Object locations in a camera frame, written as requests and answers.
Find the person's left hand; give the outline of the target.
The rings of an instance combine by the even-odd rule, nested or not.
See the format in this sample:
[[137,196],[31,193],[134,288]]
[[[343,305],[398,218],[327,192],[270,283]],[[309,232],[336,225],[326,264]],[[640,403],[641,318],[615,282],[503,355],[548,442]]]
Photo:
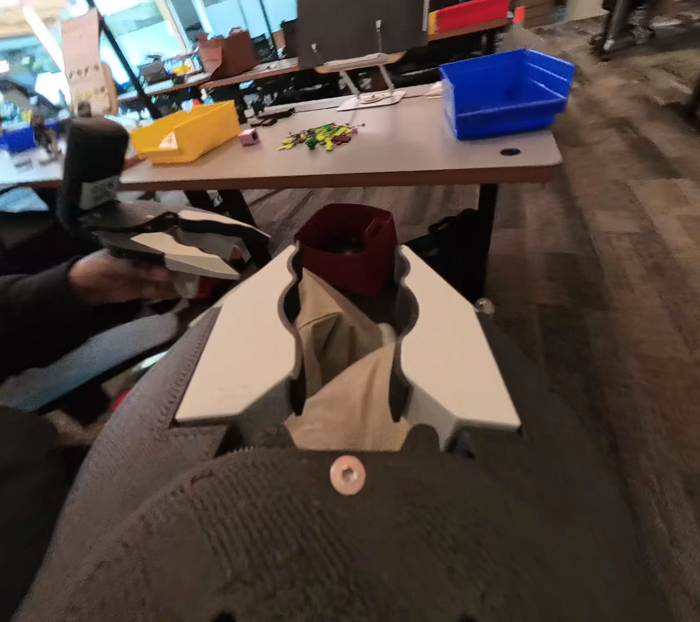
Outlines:
[[79,259],[68,272],[76,297],[89,306],[178,298],[170,272],[160,265],[116,258],[101,250]]

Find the cardboard sheet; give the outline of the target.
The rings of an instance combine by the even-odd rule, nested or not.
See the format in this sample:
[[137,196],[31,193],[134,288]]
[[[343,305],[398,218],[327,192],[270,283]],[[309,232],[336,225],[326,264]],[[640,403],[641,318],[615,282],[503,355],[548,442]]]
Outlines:
[[100,15],[95,8],[62,21],[64,73],[74,110],[88,103],[93,116],[114,116],[118,112],[116,85],[100,56],[100,35]]

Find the white stand base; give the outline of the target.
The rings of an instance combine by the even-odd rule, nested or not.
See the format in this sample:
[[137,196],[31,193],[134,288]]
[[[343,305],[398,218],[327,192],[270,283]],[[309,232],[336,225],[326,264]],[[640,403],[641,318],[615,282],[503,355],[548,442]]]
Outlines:
[[405,90],[387,90],[374,93],[357,93],[346,99],[338,107],[339,112],[387,107],[398,104],[406,96]]

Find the person's black jacket torso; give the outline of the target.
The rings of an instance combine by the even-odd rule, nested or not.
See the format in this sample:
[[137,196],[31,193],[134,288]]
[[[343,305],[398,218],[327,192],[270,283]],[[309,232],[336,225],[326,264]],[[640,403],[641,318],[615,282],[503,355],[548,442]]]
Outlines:
[[1,408],[1,620],[9,621],[43,562],[65,495],[57,431]]

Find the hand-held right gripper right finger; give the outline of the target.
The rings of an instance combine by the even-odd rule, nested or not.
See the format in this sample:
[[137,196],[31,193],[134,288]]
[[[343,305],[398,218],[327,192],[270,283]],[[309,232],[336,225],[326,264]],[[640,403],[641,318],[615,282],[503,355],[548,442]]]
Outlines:
[[398,326],[389,380],[394,422],[427,425],[446,451],[474,429],[521,429],[477,310],[405,245],[396,248]]

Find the brown cardboard box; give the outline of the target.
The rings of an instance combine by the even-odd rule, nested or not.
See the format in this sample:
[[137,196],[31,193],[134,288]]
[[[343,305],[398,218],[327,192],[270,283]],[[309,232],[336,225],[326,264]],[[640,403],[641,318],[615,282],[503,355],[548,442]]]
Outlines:
[[258,66],[259,59],[247,30],[233,28],[225,37],[197,34],[197,51],[210,80],[219,81],[244,74]]

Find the wooden shelf board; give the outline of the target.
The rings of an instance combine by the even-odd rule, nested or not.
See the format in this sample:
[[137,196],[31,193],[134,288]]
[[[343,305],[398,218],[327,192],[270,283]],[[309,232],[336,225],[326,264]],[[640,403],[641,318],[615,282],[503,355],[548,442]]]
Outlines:
[[340,74],[353,70],[385,67],[397,63],[404,58],[405,54],[406,51],[392,53],[377,52],[351,59],[339,59],[315,66],[314,71],[318,74]]

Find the person's left forearm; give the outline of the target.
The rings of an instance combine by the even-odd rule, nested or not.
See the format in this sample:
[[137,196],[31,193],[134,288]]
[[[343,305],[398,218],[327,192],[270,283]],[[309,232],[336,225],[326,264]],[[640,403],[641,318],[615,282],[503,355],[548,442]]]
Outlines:
[[88,308],[69,279],[76,261],[1,277],[1,380],[45,366],[80,344]]

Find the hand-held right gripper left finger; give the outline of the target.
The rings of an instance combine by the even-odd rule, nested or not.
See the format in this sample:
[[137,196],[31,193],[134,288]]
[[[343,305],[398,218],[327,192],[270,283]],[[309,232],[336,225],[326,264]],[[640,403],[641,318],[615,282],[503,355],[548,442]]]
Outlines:
[[305,404],[301,310],[303,248],[287,246],[221,300],[174,421],[279,425]]

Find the pile of colourful toy bricks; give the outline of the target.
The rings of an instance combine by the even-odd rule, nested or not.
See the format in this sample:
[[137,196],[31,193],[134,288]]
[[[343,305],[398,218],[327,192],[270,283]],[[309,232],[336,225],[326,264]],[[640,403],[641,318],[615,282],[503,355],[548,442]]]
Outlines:
[[289,134],[277,150],[287,151],[303,145],[310,151],[324,149],[326,152],[333,152],[336,148],[349,144],[358,131],[364,127],[364,122],[356,124],[329,122],[315,128]]

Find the brown top background desk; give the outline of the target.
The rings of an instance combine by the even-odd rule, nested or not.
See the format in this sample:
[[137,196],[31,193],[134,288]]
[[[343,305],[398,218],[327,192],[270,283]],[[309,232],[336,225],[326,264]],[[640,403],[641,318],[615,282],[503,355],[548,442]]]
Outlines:
[[190,88],[198,89],[202,87],[205,90],[210,90],[216,87],[264,80],[267,78],[296,73],[301,70],[302,67],[299,64],[298,58],[284,58],[259,64],[249,71],[228,78],[219,78],[214,80],[209,74],[197,74],[191,78],[185,79],[185,81],[180,84],[175,84],[173,81],[162,81],[154,85],[146,86],[143,88],[143,90],[145,95],[149,97],[156,97],[175,93],[181,90],[188,90]]

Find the dark red fabric bin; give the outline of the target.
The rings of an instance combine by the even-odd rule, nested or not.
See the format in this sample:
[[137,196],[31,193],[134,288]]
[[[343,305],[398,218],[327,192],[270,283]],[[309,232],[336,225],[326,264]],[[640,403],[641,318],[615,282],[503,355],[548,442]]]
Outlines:
[[378,297],[393,276],[398,244],[393,215],[362,204],[327,204],[294,234],[303,264],[344,293]]

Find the black angular gadget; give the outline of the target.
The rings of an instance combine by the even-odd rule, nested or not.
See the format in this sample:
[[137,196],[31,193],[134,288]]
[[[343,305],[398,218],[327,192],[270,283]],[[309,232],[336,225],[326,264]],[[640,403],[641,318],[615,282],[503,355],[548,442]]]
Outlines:
[[45,118],[40,111],[31,112],[30,127],[36,146],[44,152],[44,156],[39,158],[39,164],[45,166],[56,163],[61,155],[57,136],[55,130],[46,124]]

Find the red plastic bin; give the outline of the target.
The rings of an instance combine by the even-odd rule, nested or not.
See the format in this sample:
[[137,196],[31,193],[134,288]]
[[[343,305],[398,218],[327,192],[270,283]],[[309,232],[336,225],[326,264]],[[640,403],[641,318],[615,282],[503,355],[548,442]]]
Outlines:
[[512,0],[469,0],[429,14],[428,34],[461,30],[507,18]]

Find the person's beige trousers leg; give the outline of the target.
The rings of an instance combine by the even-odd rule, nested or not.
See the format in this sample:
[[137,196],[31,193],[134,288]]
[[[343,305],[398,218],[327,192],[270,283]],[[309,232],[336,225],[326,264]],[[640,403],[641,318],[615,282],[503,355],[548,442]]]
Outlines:
[[293,442],[315,451],[400,450],[409,425],[389,407],[396,333],[308,270],[299,292],[306,400],[285,422]]

